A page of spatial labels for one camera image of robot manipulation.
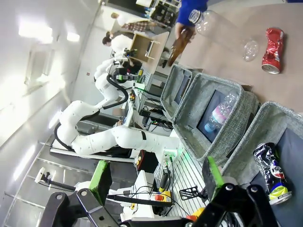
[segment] robotic arm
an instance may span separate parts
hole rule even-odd
[[[122,92],[116,89],[120,86],[115,85],[109,75],[110,67],[116,61],[125,61],[125,56],[104,61],[97,67],[97,72],[94,75],[96,88],[101,92],[104,99],[96,105],[90,105],[83,101],[72,102],[60,117],[60,123],[55,129],[55,136],[64,147],[79,155],[98,153],[119,145],[122,148],[160,152],[157,157],[161,159],[165,149],[178,149],[179,140],[177,138],[159,136],[147,131],[130,129],[123,125],[88,136],[81,136],[76,130],[79,121],[87,119],[93,114],[98,114],[102,108],[106,109],[117,105],[106,106],[117,101],[119,96],[122,95]],[[126,97],[123,102],[126,102],[128,94],[125,89],[120,88],[124,90],[123,94]]]

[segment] crushed black can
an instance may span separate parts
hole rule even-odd
[[[279,204],[292,196],[282,168],[279,166],[278,155],[274,143],[262,143],[254,150],[253,156],[266,183],[266,192],[270,205]]]

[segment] crushed red can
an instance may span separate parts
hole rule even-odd
[[[283,51],[284,32],[276,27],[270,27],[266,30],[268,39],[267,49],[262,60],[262,69],[272,74],[278,74],[281,71],[281,56]]]

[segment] blue sleeve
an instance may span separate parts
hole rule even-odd
[[[193,26],[193,24],[188,20],[191,11],[197,9],[204,12],[207,10],[207,1],[208,0],[182,0],[182,6],[179,10],[177,22],[186,26]]]

